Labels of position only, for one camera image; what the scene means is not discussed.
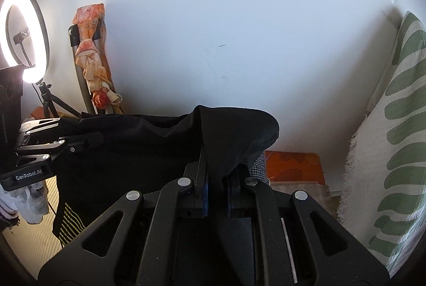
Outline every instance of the black clamp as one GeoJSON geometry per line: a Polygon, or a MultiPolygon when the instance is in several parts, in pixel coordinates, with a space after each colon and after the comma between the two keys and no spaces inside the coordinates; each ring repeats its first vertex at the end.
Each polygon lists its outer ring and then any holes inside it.
{"type": "Polygon", "coordinates": [[[55,176],[52,162],[65,150],[76,153],[96,148],[104,142],[101,132],[59,137],[59,119],[32,120],[22,124],[18,146],[0,184],[12,191],[55,176]]]}
{"type": "Polygon", "coordinates": [[[168,285],[175,259],[173,241],[180,217],[203,218],[206,212],[207,174],[203,152],[189,164],[184,176],[160,191],[142,195],[129,191],[40,270],[43,286],[168,285]],[[102,231],[115,220],[111,240],[102,231]],[[123,255],[131,256],[124,269],[127,280],[114,274],[123,255]]]}
{"type": "Polygon", "coordinates": [[[383,286],[386,268],[304,191],[274,191],[245,165],[227,178],[228,213],[250,217],[256,285],[383,286]]]}

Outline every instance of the black cloth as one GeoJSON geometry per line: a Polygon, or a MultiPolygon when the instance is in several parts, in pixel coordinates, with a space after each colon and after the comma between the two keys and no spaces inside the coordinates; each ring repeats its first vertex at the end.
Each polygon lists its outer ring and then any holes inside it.
{"type": "MultiPolygon", "coordinates": [[[[64,117],[59,128],[64,136],[101,131],[104,143],[76,154],[62,153],[53,163],[59,190],[53,234],[58,238],[66,228],[65,210],[88,226],[129,190],[154,192],[181,177],[185,166],[199,159],[202,145],[211,193],[220,192],[225,175],[239,163],[250,168],[278,138],[278,123],[268,113],[204,106],[180,117],[64,117]]],[[[74,238],[73,231],[68,240],[74,238]]]]}

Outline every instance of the tripod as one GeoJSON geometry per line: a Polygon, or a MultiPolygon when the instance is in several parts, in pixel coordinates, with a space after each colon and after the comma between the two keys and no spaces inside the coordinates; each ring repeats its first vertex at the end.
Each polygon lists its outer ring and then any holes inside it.
{"type": "Polygon", "coordinates": [[[52,112],[52,115],[54,118],[59,118],[59,114],[56,111],[56,108],[53,102],[56,103],[58,106],[64,108],[71,114],[75,115],[77,118],[81,118],[81,114],[79,112],[77,112],[74,108],[67,105],[59,97],[53,95],[50,92],[49,89],[52,87],[51,84],[46,84],[45,82],[42,82],[42,81],[39,81],[36,84],[38,85],[38,88],[40,89],[40,92],[41,92],[41,97],[43,98],[43,113],[44,113],[45,119],[50,118],[49,110],[52,112]]]}

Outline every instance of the orange floral fabric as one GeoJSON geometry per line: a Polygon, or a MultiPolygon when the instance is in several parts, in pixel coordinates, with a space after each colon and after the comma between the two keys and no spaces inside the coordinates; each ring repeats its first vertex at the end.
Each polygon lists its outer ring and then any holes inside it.
{"type": "Polygon", "coordinates": [[[318,182],[325,185],[318,154],[265,151],[265,158],[266,176],[272,182],[318,182]]]}
{"type": "Polygon", "coordinates": [[[105,6],[102,3],[77,9],[72,23],[78,25],[81,41],[75,53],[75,63],[84,69],[83,76],[89,83],[95,106],[99,109],[110,108],[114,113],[123,114],[120,108],[122,97],[114,90],[105,55],[107,28],[104,19],[105,6]],[[100,49],[96,48],[92,40],[99,20],[102,21],[100,49]]]}

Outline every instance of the black cable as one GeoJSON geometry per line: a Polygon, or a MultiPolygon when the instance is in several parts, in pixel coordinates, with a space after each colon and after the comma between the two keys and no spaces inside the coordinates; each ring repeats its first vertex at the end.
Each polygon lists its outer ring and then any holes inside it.
{"type": "Polygon", "coordinates": [[[26,54],[26,51],[25,51],[24,45],[22,44],[22,42],[21,42],[21,43],[19,43],[19,44],[21,45],[22,53],[24,54],[25,60],[27,60],[27,62],[28,62],[28,67],[32,67],[32,63],[31,63],[31,61],[29,60],[28,55],[26,54]]]}
{"type": "Polygon", "coordinates": [[[47,204],[49,205],[49,207],[50,207],[50,209],[52,209],[52,212],[55,214],[55,216],[56,216],[56,211],[54,211],[53,210],[53,208],[52,208],[52,206],[50,205],[50,202],[49,201],[47,201],[47,204]]]}
{"type": "Polygon", "coordinates": [[[38,94],[38,91],[37,91],[37,89],[35,88],[34,83],[31,83],[31,85],[32,85],[32,87],[34,88],[35,92],[37,93],[38,99],[40,100],[41,104],[43,104],[43,101],[41,100],[41,97],[40,97],[40,95],[38,94]]]}

